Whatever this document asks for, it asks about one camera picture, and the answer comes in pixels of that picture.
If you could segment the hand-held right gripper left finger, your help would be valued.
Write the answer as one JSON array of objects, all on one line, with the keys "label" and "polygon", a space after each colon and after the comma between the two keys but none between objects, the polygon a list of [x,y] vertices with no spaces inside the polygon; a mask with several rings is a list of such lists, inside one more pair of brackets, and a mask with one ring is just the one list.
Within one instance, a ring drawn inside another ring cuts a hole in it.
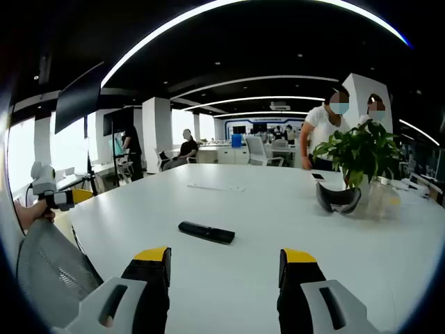
[{"label": "hand-held right gripper left finger", "polygon": [[76,317],[52,333],[164,333],[170,308],[171,248],[135,255],[123,274],[101,284]]}]

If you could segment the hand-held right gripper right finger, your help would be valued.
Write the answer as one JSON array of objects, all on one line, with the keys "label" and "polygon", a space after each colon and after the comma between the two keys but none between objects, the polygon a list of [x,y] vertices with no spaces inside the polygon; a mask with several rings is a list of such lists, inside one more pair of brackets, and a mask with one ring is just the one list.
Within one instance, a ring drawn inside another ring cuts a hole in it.
[{"label": "hand-held right gripper right finger", "polygon": [[366,306],[323,275],[309,253],[280,251],[278,319],[282,333],[378,333]]}]

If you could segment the person's left hand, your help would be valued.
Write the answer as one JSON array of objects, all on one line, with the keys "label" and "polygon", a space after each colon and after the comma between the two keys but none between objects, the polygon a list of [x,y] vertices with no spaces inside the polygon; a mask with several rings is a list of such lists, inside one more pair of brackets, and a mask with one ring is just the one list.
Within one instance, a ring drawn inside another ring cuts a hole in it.
[{"label": "person's left hand", "polygon": [[49,222],[53,223],[55,213],[49,208],[46,200],[39,200],[31,207],[32,221],[39,218],[45,218]]}]

